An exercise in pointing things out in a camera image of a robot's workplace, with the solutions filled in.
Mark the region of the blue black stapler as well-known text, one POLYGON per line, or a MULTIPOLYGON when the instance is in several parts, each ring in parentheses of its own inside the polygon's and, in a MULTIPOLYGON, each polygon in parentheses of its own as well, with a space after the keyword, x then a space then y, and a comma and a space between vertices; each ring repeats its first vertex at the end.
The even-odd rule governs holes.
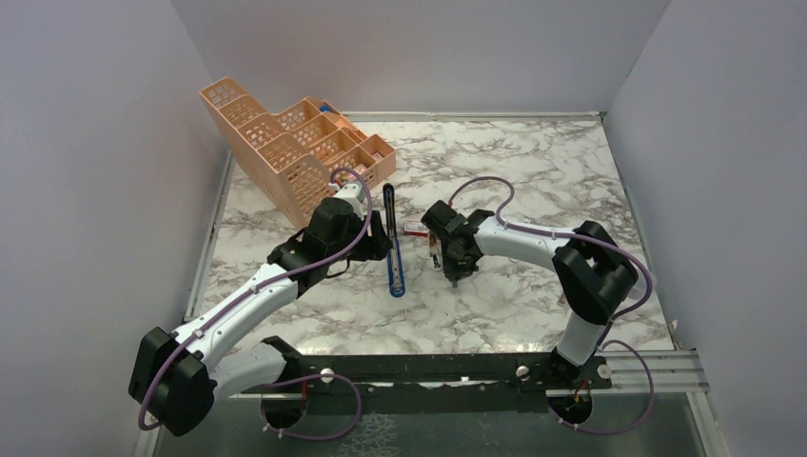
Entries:
POLYGON ((400 242, 397 233, 395 189, 393 185, 389 183, 384 184, 383 199, 386 232, 391 243, 390 250, 386 257, 389 293, 395 298, 401 298, 405 295, 405 280, 400 242))

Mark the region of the red white staple box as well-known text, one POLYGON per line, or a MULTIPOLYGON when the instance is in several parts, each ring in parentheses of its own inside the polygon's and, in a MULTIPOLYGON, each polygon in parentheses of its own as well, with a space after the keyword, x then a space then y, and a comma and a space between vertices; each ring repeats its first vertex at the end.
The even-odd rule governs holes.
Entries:
POLYGON ((403 233, 407 236, 427 237, 429 230, 420 221, 407 220, 403 225, 403 233))

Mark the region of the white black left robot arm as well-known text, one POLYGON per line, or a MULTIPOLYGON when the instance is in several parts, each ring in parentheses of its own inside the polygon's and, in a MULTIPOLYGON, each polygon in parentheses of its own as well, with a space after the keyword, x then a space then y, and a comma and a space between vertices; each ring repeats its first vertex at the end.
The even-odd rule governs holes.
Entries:
POLYGON ((214 369, 236 343, 325 280, 332 264, 383 260, 391 248, 383 217, 360 209, 352 198, 326 197, 308 226, 274 248, 223 302, 173 331, 146 333, 128 385, 140 406, 138 427, 165 427, 175 436, 194 429, 222 394, 225 382, 214 369))

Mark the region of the pink small stapler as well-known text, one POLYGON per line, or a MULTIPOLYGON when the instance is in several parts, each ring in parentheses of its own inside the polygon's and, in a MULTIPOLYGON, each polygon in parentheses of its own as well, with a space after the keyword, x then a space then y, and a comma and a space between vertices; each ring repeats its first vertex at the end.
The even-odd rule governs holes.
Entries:
POLYGON ((443 265, 440 242, 433 232, 428 233, 428 249, 430 266, 435 270, 441 270, 443 265))

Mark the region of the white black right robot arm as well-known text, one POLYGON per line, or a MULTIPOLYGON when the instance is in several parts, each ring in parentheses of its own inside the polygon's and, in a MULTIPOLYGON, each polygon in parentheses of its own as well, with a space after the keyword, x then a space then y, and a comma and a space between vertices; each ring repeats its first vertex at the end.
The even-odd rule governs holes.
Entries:
POLYGON ((443 274, 452 284, 479 270, 484 256, 506 257, 555 272, 572 310, 549 362, 551 379, 572 387, 617 308, 640 279, 639 272, 598 223, 552 230, 506 224, 491 210, 465 217, 445 201, 433 204, 421 222, 440 242, 443 274))

